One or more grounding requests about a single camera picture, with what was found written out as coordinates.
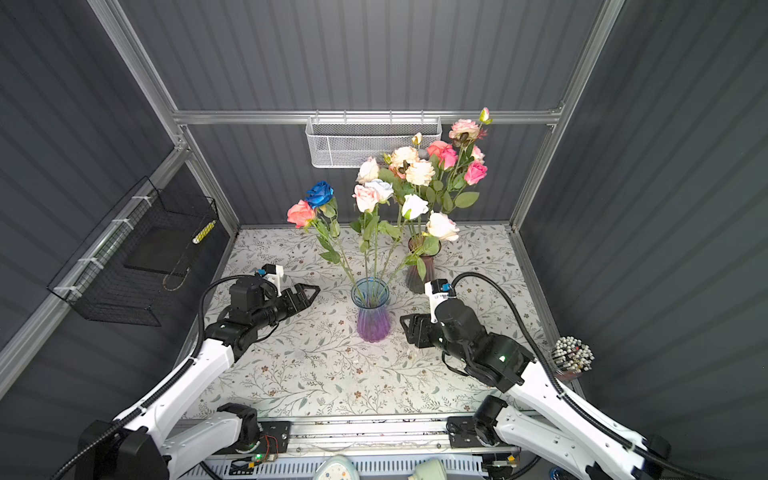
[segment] white mesh basket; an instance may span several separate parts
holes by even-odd
[[[419,153],[425,157],[426,148],[442,136],[440,117],[316,115],[306,122],[312,165],[318,168],[358,168],[368,157],[383,164],[382,154],[412,145],[411,138],[419,132],[423,136]]]

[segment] gray wall panel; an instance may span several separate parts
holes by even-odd
[[[313,167],[304,127],[190,128],[242,224],[286,223],[288,209],[321,180],[335,189],[341,221],[349,222],[358,214],[352,199],[357,170]],[[480,200],[468,209],[453,210],[451,218],[508,220],[547,131],[545,125],[492,125],[488,138],[481,141],[489,170],[477,186]]]
[[[166,189],[200,194],[185,167]],[[173,368],[228,240],[221,227],[208,234],[176,315],[160,327],[89,322],[75,312],[64,318],[0,399],[3,478],[48,478],[75,453],[84,428],[114,418]]]
[[[628,2],[522,228],[590,400],[731,478],[768,446],[767,25]]]
[[[0,347],[173,147],[85,1],[0,2]]]
[[[122,2],[184,110],[558,106],[600,0]]]

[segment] wire mesh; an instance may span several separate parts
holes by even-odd
[[[442,135],[439,117],[412,119],[398,116],[381,123],[339,123],[339,118],[310,117],[306,122],[306,140],[312,165],[318,168],[357,168],[368,157],[383,164],[383,154],[411,145],[411,138],[422,134],[422,149]]]
[[[216,204],[201,195],[162,190],[139,200],[125,218],[112,220],[116,228],[93,255],[77,260],[80,272],[69,284],[61,283],[60,273],[48,285],[85,319],[159,326],[170,312],[184,308],[184,281],[207,246],[205,239],[199,244],[192,239],[218,219]],[[136,267],[131,255],[146,250],[142,241],[158,233],[186,240],[170,250],[170,267]]]

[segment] basket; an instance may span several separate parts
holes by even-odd
[[[411,138],[422,134],[422,150],[440,140],[440,117],[419,114],[315,115],[306,122],[306,141],[312,165],[318,168],[358,168],[368,157],[384,164],[384,153],[411,146]]]
[[[184,281],[209,246],[198,234],[218,219],[214,200],[163,190],[136,198],[92,255],[71,259],[78,272],[71,280],[62,270],[48,285],[87,320],[160,326],[189,302]]]

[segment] black wire basket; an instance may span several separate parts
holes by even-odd
[[[92,255],[71,259],[74,273],[62,269],[48,284],[85,319],[160,326],[190,301],[184,281],[217,228],[215,201],[157,189],[136,199]]]

